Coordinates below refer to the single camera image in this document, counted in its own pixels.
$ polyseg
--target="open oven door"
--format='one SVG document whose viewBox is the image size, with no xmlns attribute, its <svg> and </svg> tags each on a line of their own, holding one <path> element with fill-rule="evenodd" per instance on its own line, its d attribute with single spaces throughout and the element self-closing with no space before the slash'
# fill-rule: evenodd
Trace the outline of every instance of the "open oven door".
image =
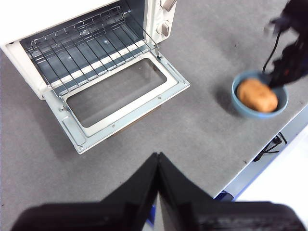
<svg viewBox="0 0 308 231">
<path fill-rule="evenodd" d="M 43 96 L 82 154 L 189 86 L 158 50 L 151 50 L 61 97 L 54 90 Z"/>
</svg>

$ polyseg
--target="bread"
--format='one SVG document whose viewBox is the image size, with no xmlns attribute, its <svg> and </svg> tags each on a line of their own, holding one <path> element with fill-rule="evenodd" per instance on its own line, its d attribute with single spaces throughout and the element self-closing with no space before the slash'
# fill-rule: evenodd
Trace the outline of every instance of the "bread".
<svg viewBox="0 0 308 231">
<path fill-rule="evenodd" d="M 241 82 L 237 88 L 237 97 L 244 105 L 258 112 L 272 112 L 278 105 L 276 94 L 256 78 Z"/>
</svg>

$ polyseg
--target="white toaster oven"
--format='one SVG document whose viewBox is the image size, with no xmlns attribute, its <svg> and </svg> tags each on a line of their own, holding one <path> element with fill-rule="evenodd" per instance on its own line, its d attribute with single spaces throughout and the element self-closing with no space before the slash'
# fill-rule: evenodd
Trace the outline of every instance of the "white toaster oven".
<svg viewBox="0 0 308 231">
<path fill-rule="evenodd" d="M 34 33 L 21 28 L 23 34 L 2 41 L 1 48 L 81 154 L 190 86 L 157 45 L 170 35 L 175 8 L 176 0 L 102 0 L 100 7 L 75 17 L 71 12 L 67 20 L 62 15 L 53 25 L 41 23 L 46 27 Z M 112 88 L 111 76 L 116 84 L 135 81 L 139 90 Z M 94 85 L 102 91 L 96 100 L 109 102 L 101 119 L 84 123 L 80 117 L 95 101 L 81 103 L 77 96 Z M 108 106 L 113 101 L 120 104 Z"/>
</svg>

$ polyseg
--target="table surface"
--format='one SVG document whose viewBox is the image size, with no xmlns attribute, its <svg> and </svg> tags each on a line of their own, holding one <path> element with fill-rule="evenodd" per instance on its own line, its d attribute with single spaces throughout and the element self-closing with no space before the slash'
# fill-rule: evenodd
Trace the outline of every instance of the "table surface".
<svg viewBox="0 0 308 231">
<path fill-rule="evenodd" d="M 160 49 L 191 87 L 83 155 L 2 53 L 1 230 L 29 206 L 101 200 L 153 152 L 217 195 L 308 103 L 306 78 L 287 86 L 289 104 L 275 118 L 243 118 L 231 104 L 233 78 L 267 59 L 275 38 L 263 28 L 285 3 L 179 1 Z M 295 38 L 283 35 L 275 55 Z"/>
</svg>

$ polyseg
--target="wire rack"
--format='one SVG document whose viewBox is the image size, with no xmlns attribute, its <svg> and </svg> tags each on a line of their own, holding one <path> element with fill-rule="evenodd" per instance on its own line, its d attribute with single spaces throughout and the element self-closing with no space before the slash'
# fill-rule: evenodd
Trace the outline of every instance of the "wire rack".
<svg viewBox="0 0 308 231">
<path fill-rule="evenodd" d="M 32 40 L 26 52 L 48 86 L 63 96 L 155 47 L 130 12 L 115 6 Z"/>
</svg>

